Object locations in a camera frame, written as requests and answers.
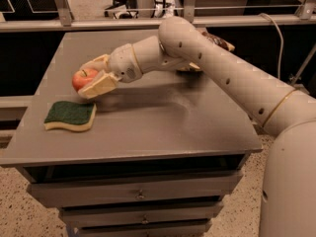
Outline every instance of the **drawer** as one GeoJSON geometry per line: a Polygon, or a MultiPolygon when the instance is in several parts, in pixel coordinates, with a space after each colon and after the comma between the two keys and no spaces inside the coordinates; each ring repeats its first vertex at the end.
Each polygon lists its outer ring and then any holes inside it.
{"type": "Polygon", "coordinates": [[[201,198],[231,193],[241,177],[241,171],[228,171],[30,184],[28,192],[46,207],[201,198]]]}
{"type": "Polygon", "coordinates": [[[209,220],[194,220],[152,225],[97,227],[79,229],[80,237],[160,237],[170,235],[202,235],[210,227],[209,220]]]}
{"type": "Polygon", "coordinates": [[[211,197],[63,208],[59,217],[70,227],[152,224],[212,218],[223,204],[211,197]]]}
{"type": "Polygon", "coordinates": [[[248,154],[213,155],[172,159],[99,162],[25,167],[31,183],[60,183],[82,180],[219,172],[240,169],[248,154]]]}

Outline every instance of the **drawer handle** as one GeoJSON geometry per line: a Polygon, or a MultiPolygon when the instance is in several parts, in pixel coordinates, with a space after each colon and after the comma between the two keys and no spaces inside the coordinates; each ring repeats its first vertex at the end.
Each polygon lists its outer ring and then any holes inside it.
{"type": "Polygon", "coordinates": [[[141,221],[141,223],[142,223],[143,225],[149,224],[149,221],[147,220],[146,215],[144,215],[144,218],[143,218],[143,220],[141,221]]]}
{"type": "Polygon", "coordinates": [[[137,200],[144,200],[145,199],[145,196],[143,195],[142,190],[139,191],[138,195],[136,196],[136,199],[137,200]]]}

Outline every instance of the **cable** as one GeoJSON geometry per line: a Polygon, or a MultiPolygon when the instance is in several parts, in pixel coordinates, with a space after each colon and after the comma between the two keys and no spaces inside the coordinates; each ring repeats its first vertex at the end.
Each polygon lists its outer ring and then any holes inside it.
{"type": "Polygon", "coordinates": [[[277,79],[280,80],[280,64],[281,64],[282,54],[283,54],[284,39],[283,39],[282,33],[280,32],[280,29],[277,25],[277,22],[272,17],[270,17],[266,13],[261,13],[261,14],[259,14],[259,16],[262,16],[266,20],[270,20],[272,23],[274,23],[274,25],[276,26],[276,30],[278,32],[279,38],[280,38],[280,47],[279,47],[279,55],[278,55],[278,63],[277,63],[277,79]]]}

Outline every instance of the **sponge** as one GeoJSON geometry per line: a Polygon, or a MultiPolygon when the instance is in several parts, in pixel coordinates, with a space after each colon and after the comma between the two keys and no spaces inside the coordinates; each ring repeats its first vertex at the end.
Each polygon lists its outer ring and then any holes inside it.
{"type": "Polygon", "coordinates": [[[44,121],[44,127],[46,130],[61,128],[85,131],[91,128],[96,110],[95,104],[55,102],[44,121]]]}

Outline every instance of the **fake fruit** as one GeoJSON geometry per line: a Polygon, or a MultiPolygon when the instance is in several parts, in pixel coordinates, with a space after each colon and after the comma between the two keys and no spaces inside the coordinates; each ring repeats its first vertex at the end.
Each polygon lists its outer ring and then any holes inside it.
{"type": "Polygon", "coordinates": [[[93,68],[85,68],[77,71],[72,77],[72,87],[78,92],[86,84],[90,83],[99,73],[93,68]]]}

